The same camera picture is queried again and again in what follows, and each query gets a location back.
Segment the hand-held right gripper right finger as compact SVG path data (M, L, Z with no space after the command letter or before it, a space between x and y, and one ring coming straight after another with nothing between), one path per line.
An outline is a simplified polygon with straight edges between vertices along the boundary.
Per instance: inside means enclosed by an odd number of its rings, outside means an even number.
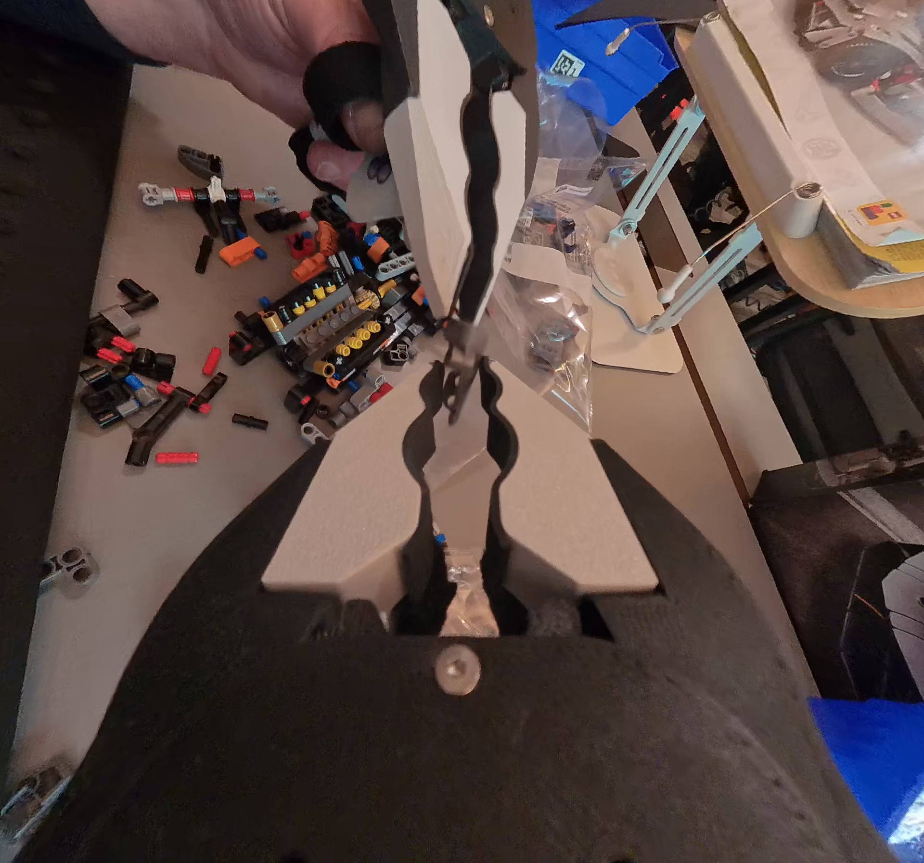
M491 487L480 561L501 634L547 609L580 626L591 596L655 592L659 580L587 432L502 364L479 367Z

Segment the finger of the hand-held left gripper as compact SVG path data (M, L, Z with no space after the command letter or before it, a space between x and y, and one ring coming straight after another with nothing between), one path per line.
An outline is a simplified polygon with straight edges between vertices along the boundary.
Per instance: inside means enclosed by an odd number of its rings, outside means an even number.
M475 93L463 111L470 245L456 312L478 326L526 199L526 112L509 90Z
M469 161L461 118L468 53L441 0L388 0L381 17L385 140L425 297L450 315L468 256Z

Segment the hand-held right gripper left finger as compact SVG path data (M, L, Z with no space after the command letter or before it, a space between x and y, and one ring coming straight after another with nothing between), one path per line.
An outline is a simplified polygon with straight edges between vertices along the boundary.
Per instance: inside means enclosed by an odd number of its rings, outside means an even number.
M268 592L367 602L397 634L445 625L445 556L425 467L445 366L415 366L329 443L261 577Z

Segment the clear bag with white strip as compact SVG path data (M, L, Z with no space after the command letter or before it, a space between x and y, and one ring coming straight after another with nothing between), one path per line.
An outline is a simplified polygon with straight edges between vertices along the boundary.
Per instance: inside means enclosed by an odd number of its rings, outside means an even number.
M590 267L575 269L557 250L520 243L514 233L488 304L514 374L587 432L593 413Z

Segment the grey connector with black axle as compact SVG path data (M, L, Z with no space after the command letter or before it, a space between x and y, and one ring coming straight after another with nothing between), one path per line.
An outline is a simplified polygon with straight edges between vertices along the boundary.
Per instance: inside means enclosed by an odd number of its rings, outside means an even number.
M484 338L478 326L456 318L445 322L447 349L443 361L442 402L449 425L455 425L479 372Z

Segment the lego chassis with yellow connectors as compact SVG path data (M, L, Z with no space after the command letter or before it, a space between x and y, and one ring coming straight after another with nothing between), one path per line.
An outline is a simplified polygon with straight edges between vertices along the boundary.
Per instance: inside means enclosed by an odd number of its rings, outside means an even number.
M228 354L237 365L267 356L300 382L333 387L436 331L414 272L384 280L325 274L236 318Z

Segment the pile of loose lego pieces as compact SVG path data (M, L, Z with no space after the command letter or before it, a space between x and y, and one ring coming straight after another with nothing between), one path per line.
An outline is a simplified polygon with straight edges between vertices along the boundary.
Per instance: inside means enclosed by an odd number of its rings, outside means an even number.
M240 214L241 206L265 203L267 207L256 213L253 221L267 234L286 233L286 250L296 262L289 273L295 286L287 287L276 298L260 296L259 303L262 299L277 300L297 286L327 274L349 279L363 273L384 280L388 275L414 272L421 285L416 260L405 243L398 219L374 218L369 222L352 219L340 197L327 195L316 198L308 212L288 211L280 207L275 188L228 187L219 155L182 145L177 157L209 185L171 188L143 182L138 190L146 207L188 205L202 220L207 233L194 265L197 276L207 274L214 255L230 269L240 268L255 258L261 263L266 261L267 251L248 234ZM99 431L129 422L144 410L153 412L138 427L130 428L125 460L130 474L145 468L151 460L161 468L195 465L202 459L199 450L161 450L153 456L152 449L179 419L181 404L202 417L214 408L215 395L227 383L227 374L217 370L223 348L217 345L209 348L200 368L205 382L199 391L178 385L176 356L138 344L141 329L135 317L158 307L158 296L132 278L121 278L116 288L126 301L100 308L89 319L82 341L82 356L87 366L79 372L77 403ZM379 359L402 366L416 351L410 345L404 352L383 354ZM336 432L392 390L385 376L369 373L369 367L336 387L322 381L297 380L287 392L284 406L298 424L298 435L308 448L330 438L319 428L321 421L330 426L331 432Z

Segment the lego instruction booklet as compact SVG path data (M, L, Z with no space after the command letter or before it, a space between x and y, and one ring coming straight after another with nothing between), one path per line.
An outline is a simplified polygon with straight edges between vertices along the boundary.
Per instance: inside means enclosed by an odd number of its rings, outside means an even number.
M922 279L923 0L717 0L850 289Z

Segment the person's left hand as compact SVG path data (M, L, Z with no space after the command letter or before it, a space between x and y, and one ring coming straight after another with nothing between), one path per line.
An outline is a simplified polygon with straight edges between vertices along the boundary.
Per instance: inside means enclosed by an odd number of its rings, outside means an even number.
M84 0L137 56L231 84L293 129L311 113L302 83L321 52L377 43L360 0Z

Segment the small clear bag blue pieces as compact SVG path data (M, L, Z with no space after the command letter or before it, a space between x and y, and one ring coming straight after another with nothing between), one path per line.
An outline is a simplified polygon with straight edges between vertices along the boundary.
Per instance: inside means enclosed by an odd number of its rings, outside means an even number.
M550 247L575 269L590 267L595 249L587 211L595 205L593 187L561 184L531 196L514 230L518 242Z

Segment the blue bin with printed tag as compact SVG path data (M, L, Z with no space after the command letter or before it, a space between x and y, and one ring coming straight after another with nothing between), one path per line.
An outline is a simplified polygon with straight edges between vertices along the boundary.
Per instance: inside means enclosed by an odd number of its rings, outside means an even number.
M558 28L601 0L530 0L539 70L565 80L565 93L606 125L614 126L677 67L654 25L632 31L614 54L607 47L639 18Z

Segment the small flat clear bag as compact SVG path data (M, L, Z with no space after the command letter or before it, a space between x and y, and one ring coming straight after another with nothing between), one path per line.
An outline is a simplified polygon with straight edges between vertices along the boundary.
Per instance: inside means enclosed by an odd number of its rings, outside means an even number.
M497 638L500 629L485 591L481 572L482 553L475 549L447 547L447 580L456 592L446 609L440 631L443 638Z

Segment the white book stand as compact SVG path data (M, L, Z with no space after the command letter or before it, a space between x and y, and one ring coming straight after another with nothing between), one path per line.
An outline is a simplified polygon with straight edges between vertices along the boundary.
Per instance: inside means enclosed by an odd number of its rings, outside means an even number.
M827 310L861 317L922 314L922 279L850 289L834 261L834 242L819 226L821 187L809 180L805 164L789 140L757 76L752 58L735 37L717 0L601 0L559 24L559 28L639 18L633 29L652 25L692 25L681 30L680 61L695 92L687 115L704 117L750 210L709 272L647 325L659 334L679 322L700 292L722 278L727 267L762 241L777 273L803 298Z

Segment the black perforated foam pad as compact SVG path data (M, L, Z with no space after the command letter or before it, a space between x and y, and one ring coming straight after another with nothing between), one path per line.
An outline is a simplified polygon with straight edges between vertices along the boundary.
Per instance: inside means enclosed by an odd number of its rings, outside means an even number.
M2 781L130 85L126 63L2 22Z

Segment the blue plastic bin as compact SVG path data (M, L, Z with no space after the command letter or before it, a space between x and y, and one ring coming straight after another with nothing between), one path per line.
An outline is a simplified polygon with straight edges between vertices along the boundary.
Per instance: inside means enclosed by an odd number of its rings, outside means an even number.
M923 704L811 698L827 748L875 829L904 862L923 860Z

